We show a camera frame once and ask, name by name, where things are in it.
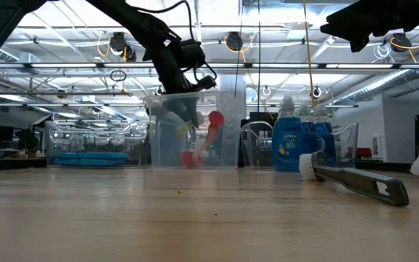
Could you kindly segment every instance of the dish soap bottle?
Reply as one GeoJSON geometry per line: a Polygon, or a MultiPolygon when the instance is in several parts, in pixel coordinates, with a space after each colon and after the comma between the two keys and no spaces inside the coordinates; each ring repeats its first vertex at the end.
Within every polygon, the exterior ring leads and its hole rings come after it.
{"type": "Polygon", "coordinates": [[[335,166],[335,138],[332,134],[332,126],[324,106],[317,106],[315,110],[314,127],[316,131],[317,150],[327,154],[331,167],[335,166]]]}
{"type": "Polygon", "coordinates": [[[295,113],[291,96],[286,95],[281,102],[279,116],[273,131],[274,169],[281,172],[297,172],[299,158],[304,152],[303,133],[300,119],[295,113]]]}
{"type": "Polygon", "coordinates": [[[305,142],[305,154],[312,154],[316,152],[316,133],[313,124],[313,117],[311,116],[311,109],[308,104],[303,104],[298,110],[298,117],[302,124],[303,139],[305,142]]]}

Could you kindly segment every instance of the transparent container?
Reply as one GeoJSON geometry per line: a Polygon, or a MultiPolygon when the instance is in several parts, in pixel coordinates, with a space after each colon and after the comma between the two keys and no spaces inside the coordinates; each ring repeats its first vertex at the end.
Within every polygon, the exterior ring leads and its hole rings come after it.
{"type": "Polygon", "coordinates": [[[153,168],[237,167],[241,119],[234,114],[239,107],[232,95],[198,92],[153,96],[144,101],[150,115],[153,168]],[[198,116],[188,118],[194,114],[194,107],[198,116]],[[220,112],[224,122],[215,128],[215,140],[205,148],[210,127],[208,116],[213,111],[220,112]],[[198,127],[188,124],[195,122],[192,119],[198,121],[198,127]],[[188,157],[192,156],[194,165],[188,164],[188,157]]]}
{"type": "Polygon", "coordinates": [[[273,127],[264,121],[245,124],[240,132],[244,165],[257,169],[273,168],[273,127]]]}
{"type": "MultiPolygon", "coordinates": [[[[336,127],[333,130],[336,167],[355,167],[358,127],[358,123],[351,123],[347,127],[336,127]]],[[[273,168],[272,129],[267,122],[251,122],[242,127],[245,166],[256,169],[273,168]]]]}
{"type": "Polygon", "coordinates": [[[344,128],[336,127],[333,130],[337,167],[355,167],[358,127],[358,123],[351,123],[344,128]]]}
{"type": "Polygon", "coordinates": [[[148,123],[130,122],[115,128],[73,127],[46,122],[48,165],[80,167],[139,167],[147,162],[148,123]]]}

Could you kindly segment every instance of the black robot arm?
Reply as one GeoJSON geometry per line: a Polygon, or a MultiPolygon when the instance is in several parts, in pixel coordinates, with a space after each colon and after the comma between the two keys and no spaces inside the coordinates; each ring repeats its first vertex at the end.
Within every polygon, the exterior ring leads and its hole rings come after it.
{"type": "Polygon", "coordinates": [[[326,18],[322,33],[350,42],[351,51],[361,51],[373,36],[390,30],[404,32],[419,26],[419,0],[360,0],[326,18]]]}
{"type": "MultiPolygon", "coordinates": [[[[23,17],[37,10],[47,1],[57,0],[0,0],[0,48],[23,17]]],[[[215,78],[205,76],[197,84],[190,83],[183,75],[185,70],[197,69],[206,64],[201,43],[182,39],[163,21],[131,7],[125,0],[86,0],[100,11],[124,26],[145,47],[143,60],[151,60],[166,94],[198,92],[216,85],[215,78]]],[[[197,123],[192,108],[190,118],[197,123]]]]}

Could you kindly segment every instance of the bottle cap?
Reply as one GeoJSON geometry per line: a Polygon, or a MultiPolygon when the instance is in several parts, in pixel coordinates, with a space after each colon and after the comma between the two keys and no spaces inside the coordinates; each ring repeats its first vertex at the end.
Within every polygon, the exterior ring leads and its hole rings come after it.
{"type": "Polygon", "coordinates": [[[311,109],[308,107],[308,104],[304,103],[298,109],[299,116],[310,116],[311,109]]]}
{"type": "Polygon", "coordinates": [[[295,103],[290,95],[285,95],[284,98],[282,98],[279,110],[284,109],[295,110],[295,103]]]}
{"type": "Polygon", "coordinates": [[[315,107],[316,116],[327,116],[327,109],[323,105],[315,107]]]}

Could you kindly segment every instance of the table surface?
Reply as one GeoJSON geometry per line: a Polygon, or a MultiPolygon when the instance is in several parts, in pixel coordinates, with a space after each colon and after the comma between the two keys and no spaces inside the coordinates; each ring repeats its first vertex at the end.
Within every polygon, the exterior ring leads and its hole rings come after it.
{"type": "Polygon", "coordinates": [[[391,207],[297,173],[0,171],[0,261],[419,261],[419,178],[391,207]]]}

